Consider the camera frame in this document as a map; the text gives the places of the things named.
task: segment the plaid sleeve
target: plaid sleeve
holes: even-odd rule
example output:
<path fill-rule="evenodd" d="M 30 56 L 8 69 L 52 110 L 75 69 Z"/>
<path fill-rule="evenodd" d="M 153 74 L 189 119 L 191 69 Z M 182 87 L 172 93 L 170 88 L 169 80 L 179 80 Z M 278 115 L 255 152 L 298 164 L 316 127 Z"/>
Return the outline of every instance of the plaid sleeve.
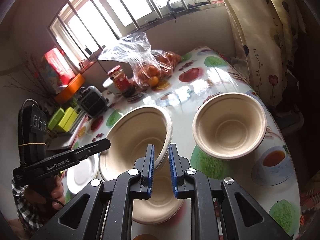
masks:
<path fill-rule="evenodd" d="M 18 217 L 23 225 L 24 230 L 32 236 L 44 224 L 44 220 L 39 215 L 36 206 L 30 204 L 23 195 L 27 186 L 16 186 L 14 179 L 11 181 L 12 194 L 17 207 Z"/>

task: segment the red jar lid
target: red jar lid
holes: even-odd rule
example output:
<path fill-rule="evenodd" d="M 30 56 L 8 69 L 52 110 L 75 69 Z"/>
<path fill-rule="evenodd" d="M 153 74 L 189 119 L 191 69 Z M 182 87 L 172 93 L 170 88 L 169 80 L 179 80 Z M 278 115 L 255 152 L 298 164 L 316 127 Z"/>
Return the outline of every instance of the red jar lid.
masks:
<path fill-rule="evenodd" d="M 121 66 L 116 66 L 114 67 L 113 69 L 111 69 L 109 72 L 108 72 L 108 76 L 112 75 L 113 73 L 119 71 L 121 69 Z"/>

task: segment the beige pulp bowl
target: beige pulp bowl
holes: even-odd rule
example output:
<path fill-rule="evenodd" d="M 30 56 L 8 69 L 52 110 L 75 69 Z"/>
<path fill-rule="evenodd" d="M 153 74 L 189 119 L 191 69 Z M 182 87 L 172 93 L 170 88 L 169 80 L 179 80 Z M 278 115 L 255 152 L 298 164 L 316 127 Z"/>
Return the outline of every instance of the beige pulp bowl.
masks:
<path fill-rule="evenodd" d="M 242 93 L 224 93 L 209 99 L 196 113 L 192 133 L 198 147 L 224 160 L 255 150 L 267 130 L 261 104 Z"/>
<path fill-rule="evenodd" d="M 141 106 L 123 117 L 109 131 L 111 147 L 100 155 L 99 169 L 104 180 L 116 179 L 144 157 L 148 144 L 155 146 L 155 173 L 149 200 L 134 200 L 132 219 L 141 224 L 157 224 L 172 217 L 182 205 L 174 198 L 168 164 L 172 122 L 159 106 Z"/>

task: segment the fruit print tablecloth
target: fruit print tablecloth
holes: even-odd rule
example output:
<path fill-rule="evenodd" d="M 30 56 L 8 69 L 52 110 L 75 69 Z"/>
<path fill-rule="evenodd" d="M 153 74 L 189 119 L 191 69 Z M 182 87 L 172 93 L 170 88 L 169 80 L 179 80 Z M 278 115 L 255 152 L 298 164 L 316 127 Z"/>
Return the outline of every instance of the fruit print tablecloth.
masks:
<path fill-rule="evenodd" d="M 234 161 L 222 161 L 204 154 L 196 146 L 191 130 L 198 108 L 211 97 L 225 92 L 252 96 L 263 106 L 268 120 L 267 133 L 260 146 L 248 156 Z M 164 107 L 172 119 L 172 143 L 176 143 L 179 155 L 188 158 L 192 167 L 208 177 L 233 177 L 293 239 L 297 238 L 300 198 L 290 153 L 263 102 L 218 53 L 208 47 L 198 47 L 182 56 L 182 62 L 172 76 L 157 87 L 138 91 L 129 99 L 107 97 L 111 107 L 94 120 L 84 120 L 73 147 L 105 137 L 121 116 L 138 106 Z M 191 239 L 190 211 L 187 200 L 177 214 L 162 224 L 147 226 L 132 222 L 132 239 L 142 234 L 151 234 L 158 240 Z"/>

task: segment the windowsill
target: windowsill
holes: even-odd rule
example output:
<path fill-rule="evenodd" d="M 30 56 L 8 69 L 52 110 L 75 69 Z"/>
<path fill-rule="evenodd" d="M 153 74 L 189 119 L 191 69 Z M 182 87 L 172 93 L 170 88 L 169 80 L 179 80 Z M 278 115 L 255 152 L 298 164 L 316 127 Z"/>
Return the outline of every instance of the windowsill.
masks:
<path fill-rule="evenodd" d="M 141 28 L 139 30 L 134 30 L 132 32 L 129 32 L 127 35 L 130 35 L 132 33 L 136 33 L 136 32 L 145 32 L 157 25 L 160 25 L 162 23 L 165 23 L 167 21 L 170 21 L 172 19 L 174 19 L 174 16 L 176 18 L 179 18 L 181 16 L 184 16 L 184 15 L 187 15 L 187 14 L 190 14 L 190 13 L 194 13 L 194 12 L 198 12 L 198 11 L 202 11 L 202 10 L 207 10 L 207 9 L 210 9 L 210 8 L 215 8 L 215 7 L 220 7 L 220 6 L 225 6 L 225 3 L 223 0 L 220 0 L 220 1 L 215 1 L 215 2 L 212 2 L 211 4 L 205 4 L 205 5 L 201 5 L 201 6 L 198 6 L 198 7 L 193 7 L 193 8 L 190 8 L 188 10 L 183 10 L 183 11 L 180 11 L 180 12 L 177 12 L 177 13 L 174 13 L 174 14 L 171 14 L 171 15 L 167 15 L 165 17 L 163 17 L 162 19 L 158 19 L 152 23 L 149 23 L 149 24 L 145 24 L 143 26 L 141 26 Z"/>
<path fill-rule="evenodd" d="M 154 22 L 152 22 L 150 24 L 146 24 L 145 26 L 142 26 L 139 30 L 132 31 L 132 32 L 128 33 L 127 35 L 130 35 L 130 34 L 136 33 L 136 32 L 145 32 L 145 31 L 147 31 L 147 30 L 149 30 L 149 29 L 151 29 L 151 28 L 153 28 L 155 26 L 158 26 L 158 25 L 160 25 L 162 23 L 165 23 L 167 21 L 170 21 L 170 20 L 174 19 L 173 15 L 176 18 L 179 18 L 179 17 L 187 15 L 187 14 L 191 14 L 191 13 L 194 13 L 194 12 L 207 10 L 207 9 L 211 9 L 211 8 L 221 7 L 221 6 L 225 6 L 225 3 L 224 3 L 223 0 L 215 1 L 215 2 L 212 2 L 211 4 L 206 4 L 206 5 L 201 5 L 201 6 L 198 6 L 198 7 L 194 7 L 194 8 L 188 9 L 188 10 L 180 11 L 180 12 L 174 13 L 172 15 L 168 15 L 168 16 L 162 18 L 162 19 L 156 20 L 156 21 L 154 21 Z M 85 66 L 84 66 L 84 68 L 79 70 L 80 74 L 82 74 L 84 71 L 89 69 L 94 63 L 96 63 L 98 61 L 98 57 L 100 55 L 100 53 L 97 53 L 98 51 L 99 51 L 99 49 L 94 53 L 96 55 L 96 59 L 92 60 L 91 62 L 88 62 L 88 60 L 84 61 L 84 65 Z"/>

